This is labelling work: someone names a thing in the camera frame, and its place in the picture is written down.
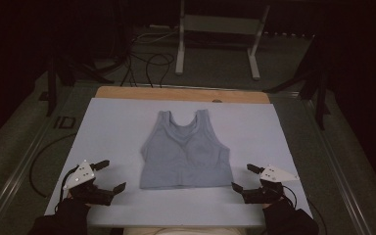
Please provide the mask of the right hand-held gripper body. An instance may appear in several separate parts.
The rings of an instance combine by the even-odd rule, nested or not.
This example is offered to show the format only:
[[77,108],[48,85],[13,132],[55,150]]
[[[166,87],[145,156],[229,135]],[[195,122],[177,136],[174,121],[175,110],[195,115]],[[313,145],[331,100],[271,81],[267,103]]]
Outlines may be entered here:
[[243,190],[242,197],[246,204],[271,204],[284,196],[283,182],[299,180],[297,175],[277,166],[268,165],[258,174],[260,187]]

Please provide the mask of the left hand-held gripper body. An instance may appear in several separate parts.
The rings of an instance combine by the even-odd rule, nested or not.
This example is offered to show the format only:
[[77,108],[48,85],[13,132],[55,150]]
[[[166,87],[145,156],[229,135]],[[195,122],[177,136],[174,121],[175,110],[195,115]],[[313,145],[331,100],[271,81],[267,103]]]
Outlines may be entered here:
[[99,189],[94,181],[95,172],[90,163],[84,160],[76,168],[69,171],[62,188],[75,199],[90,205],[109,206],[114,198],[112,191]]

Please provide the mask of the grey-blue sports crop top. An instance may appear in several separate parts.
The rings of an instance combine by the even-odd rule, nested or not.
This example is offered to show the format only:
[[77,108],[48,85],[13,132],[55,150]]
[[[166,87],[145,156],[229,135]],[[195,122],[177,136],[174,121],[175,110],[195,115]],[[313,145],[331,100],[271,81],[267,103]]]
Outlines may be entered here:
[[142,189],[225,187],[233,181],[230,149],[216,137],[207,110],[196,111],[185,126],[172,112],[160,111],[141,154]]

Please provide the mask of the person's left hand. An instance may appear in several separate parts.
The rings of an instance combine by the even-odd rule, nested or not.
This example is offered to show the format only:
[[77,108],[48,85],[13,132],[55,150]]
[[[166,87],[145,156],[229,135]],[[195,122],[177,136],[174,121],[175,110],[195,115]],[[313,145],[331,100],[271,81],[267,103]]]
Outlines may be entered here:
[[67,196],[60,203],[56,215],[68,219],[86,219],[91,207],[75,199],[73,196]]

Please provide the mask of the person's right hand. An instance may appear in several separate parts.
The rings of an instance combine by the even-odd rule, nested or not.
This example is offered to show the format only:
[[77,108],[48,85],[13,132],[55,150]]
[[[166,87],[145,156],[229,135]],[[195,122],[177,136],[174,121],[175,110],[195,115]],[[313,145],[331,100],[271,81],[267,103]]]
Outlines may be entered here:
[[266,223],[277,223],[288,218],[295,209],[286,199],[281,198],[274,203],[263,204],[262,211]]

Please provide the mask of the light blue table mat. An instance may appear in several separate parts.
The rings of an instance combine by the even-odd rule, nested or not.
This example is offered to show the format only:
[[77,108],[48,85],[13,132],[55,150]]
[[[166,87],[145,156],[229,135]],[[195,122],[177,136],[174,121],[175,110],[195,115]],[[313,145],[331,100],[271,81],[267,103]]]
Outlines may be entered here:
[[180,125],[198,110],[208,110],[217,138],[230,150],[234,180],[246,189],[259,187],[249,164],[274,165],[296,174],[292,155],[275,108],[271,104],[91,100],[70,149],[64,169],[88,161],[109,161],[98,171],[96,185],[125,190],[110,206],[95,206],[87,216],[92,227],[257,227],[264,224],[259,205],[247,204],[229,187],[143,190],[139,186],[144,161],[142,145],[161,111],[172,112]]

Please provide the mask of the black tripod stand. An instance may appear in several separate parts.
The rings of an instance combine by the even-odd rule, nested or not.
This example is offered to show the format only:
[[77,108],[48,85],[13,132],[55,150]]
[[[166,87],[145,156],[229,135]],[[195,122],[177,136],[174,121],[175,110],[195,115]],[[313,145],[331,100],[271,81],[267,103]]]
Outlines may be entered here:
[[47,90],[39,97],[40,101],[48,103],[47,117],[52,115],[57,107],[57,78],[66,86],[73,86],[75,84],[75,77],[71,69],[83,72],[97,82],[105,84],[113,83],[111,80],[104,78],[67,54],[50,55],[47,60]]
[[302,100],[309,101],[314,94],[317,95],[314,119],[318,127],[321,130],[324,130],[324,114],[327,111],[325,99],[328,82],[328,68],[322,52],[322,40],[322,36],[315,35],[293,77],[274,87],[264,89],[264,92],[270,94],[278,93],[303,81],[304,85],[299,92],[299,97]]

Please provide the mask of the wooden table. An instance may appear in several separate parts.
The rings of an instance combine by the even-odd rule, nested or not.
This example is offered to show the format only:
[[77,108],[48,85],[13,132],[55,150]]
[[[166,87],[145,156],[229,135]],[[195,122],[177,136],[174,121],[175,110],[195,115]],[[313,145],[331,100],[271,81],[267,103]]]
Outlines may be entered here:
[[95,97],[239,104],[270,103],[268,95],[263,92],[188,88],[102,86],[97,90]]

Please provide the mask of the white metal stand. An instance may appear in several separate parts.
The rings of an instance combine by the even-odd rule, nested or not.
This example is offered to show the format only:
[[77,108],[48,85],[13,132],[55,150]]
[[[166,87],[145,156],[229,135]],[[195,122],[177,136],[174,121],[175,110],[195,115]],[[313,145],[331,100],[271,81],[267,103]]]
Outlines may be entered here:
[[262,13],[257,20],[200,16],[185,13],[185,0],[180,0],[179,7],[179,43],[176,55],[175,73],[182,75],[184,72],[185,59],[185,32],[200,31],[213,33],[232,33],[242,35],[252,35],[255,39],[254,44],[247,49],[247,56],[250,64],[251,75],[253,80],[260,80],[259,67],[257,64],[256,52],[261,40],[265,22],[270,10],[269,5],[262,7]]

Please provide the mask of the metal floor rail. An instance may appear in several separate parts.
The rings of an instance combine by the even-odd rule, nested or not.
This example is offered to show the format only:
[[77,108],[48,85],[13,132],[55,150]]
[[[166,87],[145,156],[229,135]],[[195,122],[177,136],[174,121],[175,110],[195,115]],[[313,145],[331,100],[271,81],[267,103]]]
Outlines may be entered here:
[[90,86],[64,88],[49,117],[38,87],[0,129],[0,235],[26,235],[59,193],[57,181],[85,110]]
[[314,105],[295,92],[271,94],[269,99],[286,133],[309,208],[321,223],[321,234],[371,235],[345,171],[314,119]]

